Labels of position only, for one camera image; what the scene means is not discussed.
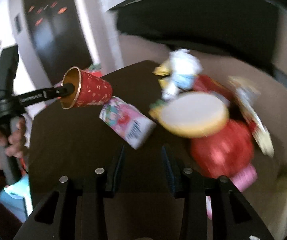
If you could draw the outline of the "person's left hand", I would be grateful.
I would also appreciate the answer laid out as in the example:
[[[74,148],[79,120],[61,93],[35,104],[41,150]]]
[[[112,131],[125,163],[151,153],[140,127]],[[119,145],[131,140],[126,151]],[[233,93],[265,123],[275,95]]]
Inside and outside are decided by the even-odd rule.
[[[27,153],[26,144],[26,120],[22,116],[19,118],[16,124],[16,131],[14,131],[9,137],[6,137],[0,131],[0,146],[6,148],[6,153],[8,157],[16,157],[22,158]]]

